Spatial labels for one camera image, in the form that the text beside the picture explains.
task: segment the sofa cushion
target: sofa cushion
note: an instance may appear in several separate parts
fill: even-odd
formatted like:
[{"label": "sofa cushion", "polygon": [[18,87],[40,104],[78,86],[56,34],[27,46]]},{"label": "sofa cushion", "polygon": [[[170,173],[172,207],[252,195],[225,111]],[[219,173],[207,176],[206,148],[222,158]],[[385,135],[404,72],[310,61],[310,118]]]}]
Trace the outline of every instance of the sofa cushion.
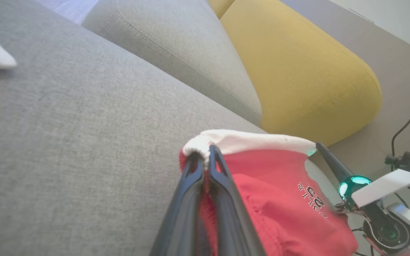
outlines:
[{"label": "sofa cushion", "polygon": [[259,98],[206,0],[100,0],[82,25],[259,124]]},{"label": "sofa cushion", "polygon": [[0,0],[0,255],[146,256],[203,130],[260,128],[26,0]]},{"label": "sofa cushion", "polygon": [[279,0],[235,0],[221,17],[262,103],[261,128],[326,145],[379,112],[371,68]]}]

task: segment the yellow cushion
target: yellow cushion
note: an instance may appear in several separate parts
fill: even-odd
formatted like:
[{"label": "yellow cushion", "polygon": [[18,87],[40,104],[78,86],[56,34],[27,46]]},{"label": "yellow cushion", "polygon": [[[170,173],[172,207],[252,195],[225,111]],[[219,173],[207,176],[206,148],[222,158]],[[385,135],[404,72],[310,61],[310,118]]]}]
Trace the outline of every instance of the yellow cushion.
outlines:
[{"label": "yellow cushion", "polygon": [[208,4],[215,11],[218,19],[224,15],[235,0],[208,0]]},{"label": "yellow cushion", "polygon": [[221,24],[257,91],[265,131],[330,145],[377,115],[371,68],[279,0],[235,0]]}]

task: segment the teal led light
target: teal led light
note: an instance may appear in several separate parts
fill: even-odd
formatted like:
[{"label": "teal led light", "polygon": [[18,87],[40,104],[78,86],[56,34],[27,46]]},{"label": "teal led light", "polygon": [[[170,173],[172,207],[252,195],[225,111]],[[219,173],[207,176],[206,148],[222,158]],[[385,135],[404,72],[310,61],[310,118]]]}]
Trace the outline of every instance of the teal led light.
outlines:
[{"label": "teal led light", "polygon": [[371,183],[371,180],[369,180],[369,178],[363,177],[363,176],[354,176],[351,177],[350,180],[354,183],[357,184],[369,184]]},{"label": "teal led light", "polygon": [[338,188],[341,198],[345,201],[346,208],[349,211],[354,211],[356,207],[355,202],[352,199],[352,193],[367,186],[371,183],[369,178],[361,175],[352,175],[343,179]]},{"label": "teal led light", "polygon": [[339,191],[340,191],[340,196],[343,199],[345,199],[345,193],[347,191],[347,188],[348,188],[347,183],[343,182],[343,183],[340,184]]}]

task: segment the robotic arm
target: robotic arm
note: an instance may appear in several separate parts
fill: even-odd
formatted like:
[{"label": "robotic arm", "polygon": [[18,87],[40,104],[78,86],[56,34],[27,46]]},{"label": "robotic arm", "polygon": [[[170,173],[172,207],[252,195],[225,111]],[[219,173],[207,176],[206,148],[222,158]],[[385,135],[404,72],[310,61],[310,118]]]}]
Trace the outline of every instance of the robotic arm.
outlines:
[{"label": "robotic arm", "polygon": [[376,181],[354,175],[323,144],[318,151],[341,181],[338,192],[342,203],[339,214],[363,216],[363,237],[383,256],[410,256],[410,210],[402,204],[384,207],[384,198],[410,186],[410,172],[398,169]]}]

